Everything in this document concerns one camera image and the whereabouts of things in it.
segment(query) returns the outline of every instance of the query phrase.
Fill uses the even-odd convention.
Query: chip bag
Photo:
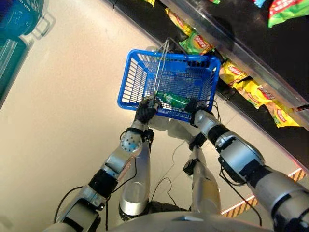
[[[220,0],[208,0],[208,1],[211,1],[214,4],[219,4],[220,3]]]
[[[181,18],[179,18],[173,11],[171,11],[169,8],[165,9],[166,14],[169,16],[169,18],[172,20],[172,22],[180,29],[182,30],[187,36],[190,36],[193,29],[188,24],[186,24]]]
[[[247,76],[248,74],[238,69],[230,60],[221,66],[219,72],[219,77],[231,87]]]
[[[265,106],[273,117],[277,127],[299,127],[298,123],[276,104],[276,101],[268,102]]]
[[[150,4],[152,4],[153,7],[155,5],[155,0],[143,0],[143,1],[146,1],[146,2],[148,2]]]
[[[274,0],[269,8],[268,27],[305,15],[309,15],[309,0]]]
[[[234,84],[234,88],[249,101],[256,109],[261,105],[272,102],[275,97],[268,93],[262,85],[257,84],[254,80],[242,81]]]
[[[253,0],[253,1],[254,1],[255,5],[257,5],[259,8],[261,8],[266,0]]]
[[[190,55],[203,55],[213,49],[196,31],[193,31],[189,38],[180,42],[179,45]]]

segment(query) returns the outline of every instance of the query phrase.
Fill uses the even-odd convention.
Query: hazard stripe
[[[303,179],[306,176],[306,173],[301,169],[297,169],[294,172],[292,172],[291,174],[288,175],[291,179],[293,179],[294,181],[299,181],[301,179]],[[257,199],[255,198],[255,196],[251,196],[248,199],[246,199],[246,201],[251,204],[253,207],[256,206],[258,204]],[[235,205],[236,207],[231,207],[229,210],[225,210],[223,211],[221,214],[225,217],[228,218],[234,218],[239,214],[242,214],[243,212],[247,211],[248,209],[250,209],[250,206],[245,202],[242,201],[238,204]]]

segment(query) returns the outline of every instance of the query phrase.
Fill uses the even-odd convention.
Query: white floor
[[[0,232],[43,230],[52,223],[63,195],[90,180],[134,117],[116,103],[126,56],[131,49],[154,45],[104,1],[50,1],[48,11],[56,24],[35,41],[0,110]],[[250,122],[217,101],[223,123],[255,145],[268,165],[286,174],[297,168]],[[152,191],[180,143],[156,131]],[[218,176],[217,152],[209,142],[203,149]],[[185,208],[191,202],[191,179],[182,169],[189,154],[182,145],[168,174],[171,195]],[[240,201],[220,178],[218,184],[223,209]],[[154,199],[170,203],[168,188],[163,183]],[[240,192],[250,196],[247,187]],[[110,228],[119,223],[119,194],[110,200]]]

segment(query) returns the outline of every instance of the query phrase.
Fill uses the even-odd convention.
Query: blue shopping basket
[[[162,54],[132,50],[126,60],[118,105],[136,110],[143,97],[152,96],[155,75]],[[167,54],[159,91],[172,92],[182,97],[205,101],[211,111],[219,78],[220,61],[213,56]],[[162,102],[157,115],[189,121],[190,114]]]

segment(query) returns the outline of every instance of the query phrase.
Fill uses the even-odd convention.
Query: green bottle
[[[190,99],[184,98],[171,92],[158,91],[156,96],[166,104],[177,109],[184,109],[190,102]]]

